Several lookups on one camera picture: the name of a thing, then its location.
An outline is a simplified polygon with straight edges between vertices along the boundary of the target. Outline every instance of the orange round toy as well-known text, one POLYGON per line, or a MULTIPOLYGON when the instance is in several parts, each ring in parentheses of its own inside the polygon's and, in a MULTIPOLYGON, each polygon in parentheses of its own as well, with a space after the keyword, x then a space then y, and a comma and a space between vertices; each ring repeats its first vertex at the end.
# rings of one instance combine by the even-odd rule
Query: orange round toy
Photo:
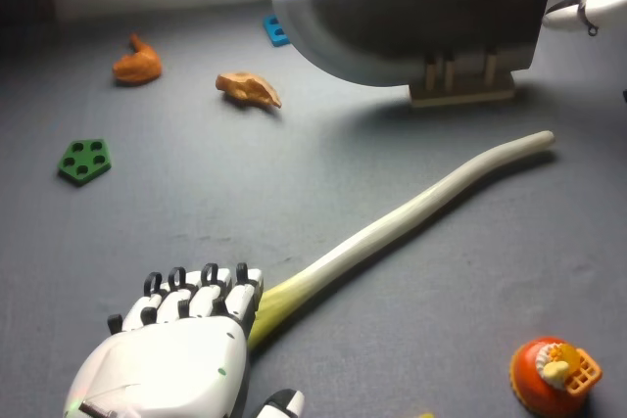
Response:
POLYGON ((585 351, 555 337, 543 337, 523 345, 509 367, 511 387, 518 399, 531 412, 546 418, 567 418, 575 414, 602 374, 599 365, 585 351), (565 355, 570 363, 564 361, 565 355), (555 369, 543 369, 550 362, 567 364, 561 371, 562 381, 541 374, 541 370, 555 369))

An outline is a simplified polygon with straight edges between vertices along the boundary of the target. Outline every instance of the orange crumpled object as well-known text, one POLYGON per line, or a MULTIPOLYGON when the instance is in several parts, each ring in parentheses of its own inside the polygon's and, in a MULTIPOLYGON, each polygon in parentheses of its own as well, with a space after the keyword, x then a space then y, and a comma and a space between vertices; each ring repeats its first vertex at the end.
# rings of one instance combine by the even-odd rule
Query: orange crumpled object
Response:
POLYGON ((264 78, 253 73, 221 73, 216 78, 216 89, 238 100, 281 108, 281 100, 276 90, 264 78))
POLYGON ((153 48, 141 41, 135 33, 130 35, 135 54, 124 55, 114 64, 114 76, 120 82, 141 85, 161 75, 162 65, 153 48))

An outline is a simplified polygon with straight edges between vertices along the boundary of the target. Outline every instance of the wooden stand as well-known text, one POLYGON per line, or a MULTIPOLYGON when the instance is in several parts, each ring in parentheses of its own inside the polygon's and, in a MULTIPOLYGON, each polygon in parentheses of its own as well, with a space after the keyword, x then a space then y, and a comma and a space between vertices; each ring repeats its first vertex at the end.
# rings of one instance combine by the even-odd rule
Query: wooden stand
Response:
POLYGON ((455 59, 444 62, 444 77, 437 80, 435 61, 425 65, 424 84, 410 85, 411 105, 416 108, 488 102, 513 98, 515 85, 510 72, 497 73, 497 55, 486 55, 483 75, 455 76, 455 59))

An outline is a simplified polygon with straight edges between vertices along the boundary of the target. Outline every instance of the wooden base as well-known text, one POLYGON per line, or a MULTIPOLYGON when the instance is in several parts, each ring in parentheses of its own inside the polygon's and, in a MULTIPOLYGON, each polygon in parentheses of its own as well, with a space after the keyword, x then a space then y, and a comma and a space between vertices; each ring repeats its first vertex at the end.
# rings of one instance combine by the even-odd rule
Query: wooden base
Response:
POLYGON ((411 105, 415 108, 508 100, 514 93, 515 84, 510 72, 495 74, 491 85, 486 85, 485 77, 480 75, 456 77, 453 86, 432 90, 426 90, 421 84, 410 85, 411 105))

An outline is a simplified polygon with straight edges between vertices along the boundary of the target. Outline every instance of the table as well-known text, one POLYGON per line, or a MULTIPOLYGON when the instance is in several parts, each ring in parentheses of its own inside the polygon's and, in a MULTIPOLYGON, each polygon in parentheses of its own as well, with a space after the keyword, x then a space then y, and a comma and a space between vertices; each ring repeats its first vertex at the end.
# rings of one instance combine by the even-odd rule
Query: table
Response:
POLYGON ((246 261, 274 286, 476 154, 550 129, 552 157, 475 187, 301 313, 256 356, 247 410, 291 387, 308 417, 524 417, 509 359, 553 334, 602 365, 594 416, 626 416, 624 27, 594 39, 543 30, 513 102, 413 111, 406 88, 344 82, 271 47, 269 12, 3 34, 4 411, 59 416, 107 316, 127 312, 148 272, 246 261), (132 31, 165 71, 120 88, 111 65, 132 31), (264 76, 283 109, 223 101, 215 77, 231 70, 264 76), (99 137, 108 173, 79 189, 56 175, 72 140, 99 137))

